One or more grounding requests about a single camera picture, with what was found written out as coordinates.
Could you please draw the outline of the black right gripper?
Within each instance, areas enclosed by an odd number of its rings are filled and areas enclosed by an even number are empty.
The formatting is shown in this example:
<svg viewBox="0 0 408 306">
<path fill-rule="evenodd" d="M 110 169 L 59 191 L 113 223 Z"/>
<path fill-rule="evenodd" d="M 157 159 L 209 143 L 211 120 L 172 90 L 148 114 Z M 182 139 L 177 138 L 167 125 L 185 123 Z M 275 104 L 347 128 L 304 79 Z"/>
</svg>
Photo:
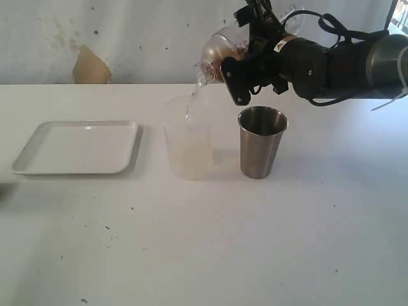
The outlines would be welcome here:
<svg viewBox="0 0 408 306">
<path fill-rule="evenodd" d="M 288 34 L 272 10 L 270 1 L 247 1 L 247 6 L 235 12 L 238 25 L 249 26 L 249 45 L 239 62 L 242 83 L 252 94 L 271 85 L 276 94 L 286 92 L 288 81 L 279 75 L 279 56 L 274 50 Z"/>
</svg>

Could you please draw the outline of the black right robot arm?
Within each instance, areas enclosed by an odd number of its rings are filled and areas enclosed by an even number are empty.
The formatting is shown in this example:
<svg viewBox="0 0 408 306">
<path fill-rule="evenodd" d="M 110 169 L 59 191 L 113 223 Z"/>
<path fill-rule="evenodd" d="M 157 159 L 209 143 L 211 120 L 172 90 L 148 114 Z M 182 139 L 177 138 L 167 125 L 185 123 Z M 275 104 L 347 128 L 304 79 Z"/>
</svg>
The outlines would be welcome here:
<svg viewBox="0 0 408 306">
<path fill-rule="evenodd" d="M 270 1 L 248 1 L 234 16 L 239 26 L 249 27 L 249 46 L 242 59 L 224 59 L 221 72 L 239 106 L 267 86 L 277 94 L 293 88 L 314 106 L 407 95 L 406 35 L 351 31 L 325 13 L 318 24 L 337 40 L 324 47 L 287 32 Z"/>
</svg>

